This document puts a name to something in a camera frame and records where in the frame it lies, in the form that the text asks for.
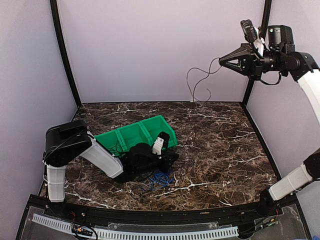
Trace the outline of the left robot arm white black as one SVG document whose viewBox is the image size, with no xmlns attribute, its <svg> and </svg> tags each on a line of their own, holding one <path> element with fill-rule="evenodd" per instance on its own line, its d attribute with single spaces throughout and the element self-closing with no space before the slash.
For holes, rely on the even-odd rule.
<svg viewBox="0 0 320 240">
<path fill-rule="evenodd" d="M 174 130 L 161 115 L 99 135 L 93 135 L 83 120 L 49 128 L 42 162 L 51 210 L 60 218 L 71 213 L 64 202 L 65 174 L 75 158 L 86 159 L 122 184 L 155 170 L 169 172 L 179 158 L 171 150 L 177 144 Z"/>
</svg>

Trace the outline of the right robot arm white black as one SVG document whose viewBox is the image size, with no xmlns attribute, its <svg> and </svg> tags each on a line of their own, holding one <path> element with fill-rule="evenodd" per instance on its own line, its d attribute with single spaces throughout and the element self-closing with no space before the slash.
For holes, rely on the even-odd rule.
<svg viewBox="0 0 320 240">
<path fill-rule="evenodd" d="M 320 65 L 320 32 L 315 25 L 284 21 L 290 26 L 296 49 L 311 54 Z M 222 55 L 239 47 L 244 37 L 233 24 L 216 34 Z M 255 82 L 250 90 L 246 109 L 253 119 L 262 146 L 277 178 L 285 177 L 320 148 L 320 125 L 307 96 L 292 77 L 283 77 L 276 86 Z M 320 211 L 320 182 L 314 182 L 297 193 L 299 204 L 307 212 Z"/>
</svg>

